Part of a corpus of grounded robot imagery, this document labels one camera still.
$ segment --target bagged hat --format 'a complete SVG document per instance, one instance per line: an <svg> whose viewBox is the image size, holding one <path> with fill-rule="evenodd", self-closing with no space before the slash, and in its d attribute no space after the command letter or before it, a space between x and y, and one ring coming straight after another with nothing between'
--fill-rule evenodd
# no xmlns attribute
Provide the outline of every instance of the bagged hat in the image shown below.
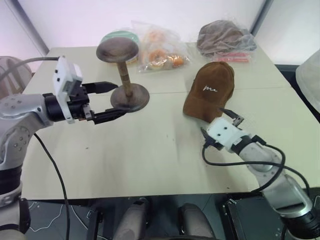
<svg viewBox="0 0 320 240"><path fill-rule="evenodd" d="M226 62L210 62L195 76L191 90L186 97L183 113L211 123L222 115L235 88L235 72Z"/></svg>

